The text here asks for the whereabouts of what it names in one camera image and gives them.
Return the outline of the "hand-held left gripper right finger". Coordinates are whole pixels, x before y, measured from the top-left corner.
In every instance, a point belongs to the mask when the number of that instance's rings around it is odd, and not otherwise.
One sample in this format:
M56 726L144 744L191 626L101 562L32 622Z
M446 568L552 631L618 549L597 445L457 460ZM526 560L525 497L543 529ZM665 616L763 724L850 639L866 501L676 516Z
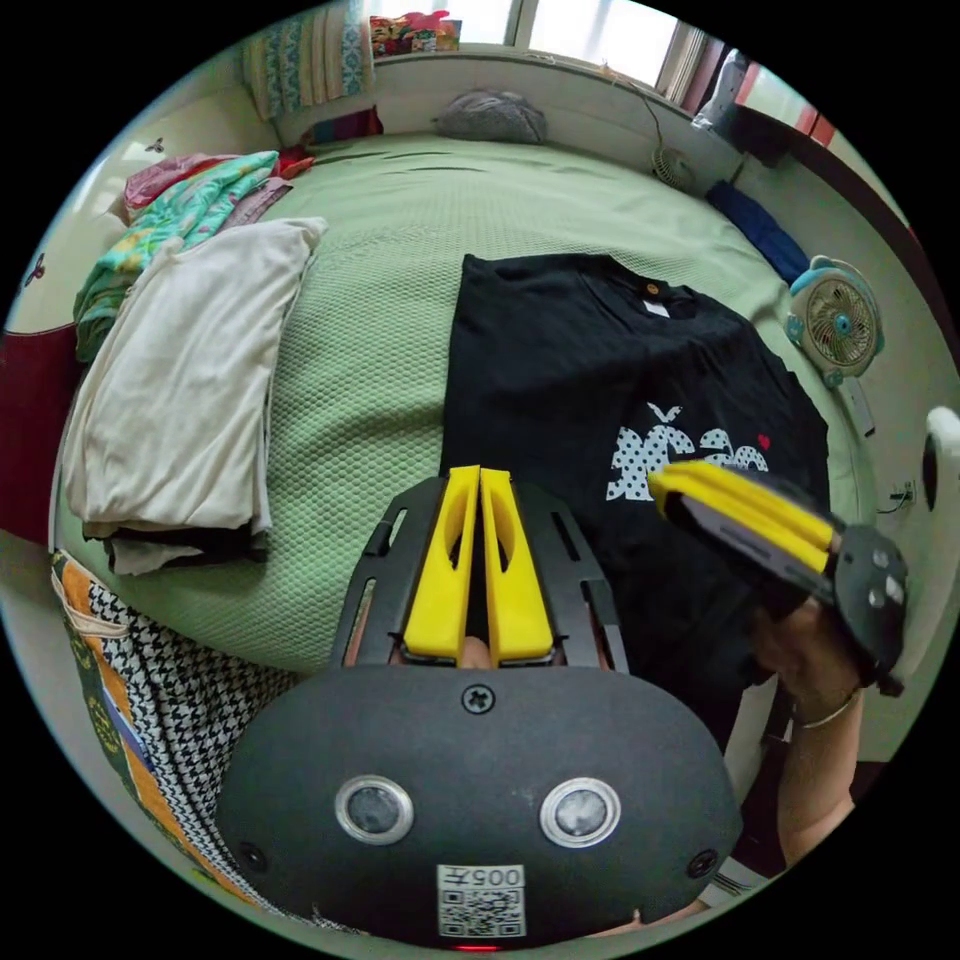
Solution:
M479 494L492 660L542 661L553 653L553 633L509 473L482 468Z

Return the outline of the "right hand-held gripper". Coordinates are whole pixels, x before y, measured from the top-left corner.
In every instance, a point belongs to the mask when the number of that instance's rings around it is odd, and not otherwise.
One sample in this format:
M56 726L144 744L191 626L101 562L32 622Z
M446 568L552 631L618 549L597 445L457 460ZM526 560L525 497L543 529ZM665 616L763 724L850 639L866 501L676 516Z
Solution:
M894 670L904 651L907 567L874 528L837 518L706 461L649 480L660 513L720 554L748 584L754 605L781 620L813 599L833 612L862 683L903 693Z

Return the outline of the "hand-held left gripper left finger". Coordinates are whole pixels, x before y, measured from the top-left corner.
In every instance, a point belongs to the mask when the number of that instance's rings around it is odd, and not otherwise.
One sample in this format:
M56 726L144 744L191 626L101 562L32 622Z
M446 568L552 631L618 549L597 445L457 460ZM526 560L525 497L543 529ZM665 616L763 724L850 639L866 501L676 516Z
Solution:
M403 633L410 654L460 654L466 636L480 468L450 471Z

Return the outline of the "person's right hand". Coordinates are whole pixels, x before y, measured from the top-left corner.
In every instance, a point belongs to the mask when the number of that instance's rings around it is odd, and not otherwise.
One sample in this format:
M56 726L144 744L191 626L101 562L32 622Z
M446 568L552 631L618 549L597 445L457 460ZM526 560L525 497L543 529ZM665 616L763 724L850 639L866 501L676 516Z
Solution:
M862 689L860 670L833 612L816 600L806 601L781 620L759 609L752 648L758 665L779 677L806 729L831 722Z

